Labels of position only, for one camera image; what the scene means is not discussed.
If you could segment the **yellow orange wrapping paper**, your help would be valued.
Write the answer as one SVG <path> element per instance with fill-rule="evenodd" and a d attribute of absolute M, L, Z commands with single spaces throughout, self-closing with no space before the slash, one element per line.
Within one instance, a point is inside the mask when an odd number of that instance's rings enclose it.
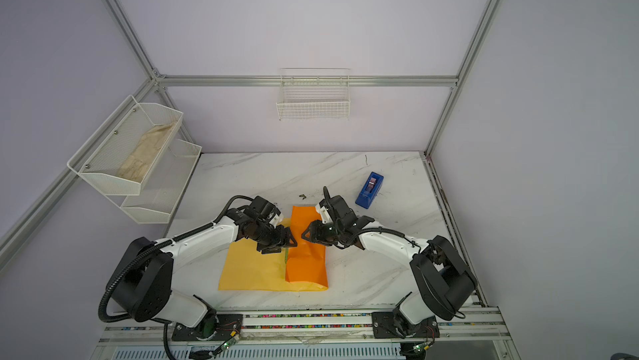
<path fill-rule="evenodd" d="M 296 248 L 289 248 L 286 266 L 284 251 L 262 254 L 251 240 L 233 243 L 226 255 L 218 289 L 296 293 L 328 290 L 326 247 L 301 238 L 314 220 L 321 220 L 321 217 L 311 206 L 293 207 L 291 217 L 284 220 L 284 226 L 291 228 L 298 242 Z"/>

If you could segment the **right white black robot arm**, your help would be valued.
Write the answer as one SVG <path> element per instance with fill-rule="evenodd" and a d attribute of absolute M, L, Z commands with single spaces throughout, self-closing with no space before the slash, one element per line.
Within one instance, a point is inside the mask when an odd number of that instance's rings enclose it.
<path fill-rule="evenodd" d="M 357 247 L 409 268 L 417 290 L 402 298 L 392 312 L 399 333 L 411 334 L 431 318 L 466 318 L 461 308 L 478 281 L 447 238 L 415 238 L 388 228 L 372 217 L 357 215 L 339 195 L 326 195 L 316 211 L 320 219 L 309 224 L 301 234 L 303 240 L 339 249 Z"/>

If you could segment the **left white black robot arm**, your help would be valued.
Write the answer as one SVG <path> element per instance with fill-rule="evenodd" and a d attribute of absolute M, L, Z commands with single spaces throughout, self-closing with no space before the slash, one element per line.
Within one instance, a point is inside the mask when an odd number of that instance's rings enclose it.
<path fill-rule="evenodd" d="M 297 245 L 273 203 L 261 196 L 241 196 L 245 205 L 236 208 L 236 200 L 238 196 L 231 197 L 213 221 L 186 233 L 155 241 L 132 241 L 106 283 L 98 318 L 103 323 L 152 320 L 188 328 L 214 323 L 216 310 L 209 303 L 174 286 L 177 270 L 242 239 L 254 241 L 262 254 L 279 253 Z"/>

